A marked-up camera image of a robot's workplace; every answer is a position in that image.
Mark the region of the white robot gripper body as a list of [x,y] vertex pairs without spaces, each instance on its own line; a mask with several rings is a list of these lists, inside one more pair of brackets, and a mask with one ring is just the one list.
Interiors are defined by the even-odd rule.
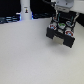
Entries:
[[56,0],[55,10],[57,12],[57,20],[71,20],[74,16],[74,13],[70,11],[73,5],[74,0]]

